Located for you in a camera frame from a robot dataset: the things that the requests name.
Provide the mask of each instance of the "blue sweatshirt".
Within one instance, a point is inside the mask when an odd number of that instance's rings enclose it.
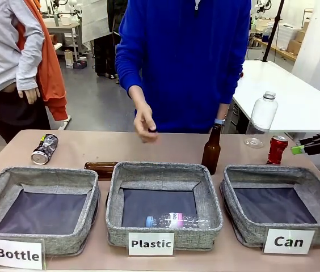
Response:
[[[144,91],[159,132],[206,133],[245,59],[250,0],[129,0],[116,70]]]

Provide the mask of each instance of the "red can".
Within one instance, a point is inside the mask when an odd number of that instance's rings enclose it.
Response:
[[[271,138],[270,153],[268,153],[267,164],[280,165],[283,158],[283,152],[286,149],[289,141],[282,136],[273,136]]]

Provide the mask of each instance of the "soda can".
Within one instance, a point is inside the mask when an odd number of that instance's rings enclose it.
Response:
[[[289,141],[283,136],[273,136],[270,140],[270,152],[268,153],[267,164],[280,165],[283,152]]]
[[[58,146],[58,138],[53,134],[46,134],[42,137],[39,146],[31,154],[31,160],[38,165],[46,164],[52,157]]]

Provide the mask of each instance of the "white paper sign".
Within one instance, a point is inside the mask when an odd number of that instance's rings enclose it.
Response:
[[[293,229],[268,230],[264,253],[274,254],[307,254],[315,231],[302,231]]]
[[[0,240],[0,266],[43,269],[41,243]]]
[[[145,256],[172,256],[174,251],[173,233],[128,233],[128,254]]]

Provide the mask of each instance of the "mannequin hand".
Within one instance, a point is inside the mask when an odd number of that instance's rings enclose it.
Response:
[[[24,98],[23,92],[25,92],[25,96],[28,99],[29,104],[34,104],[36,99],[40,97],[40,92],[38,88],[34,88],[26,91],[18,91],[20,98]]]
[[[153,111],[147,103],[143,103],[137,107],[137,114],[133,124],[137,134],[144,143],[153,143],[158,138],[158,133],[149,132],[149,129],[156,130],[156,125],[152,115]]]

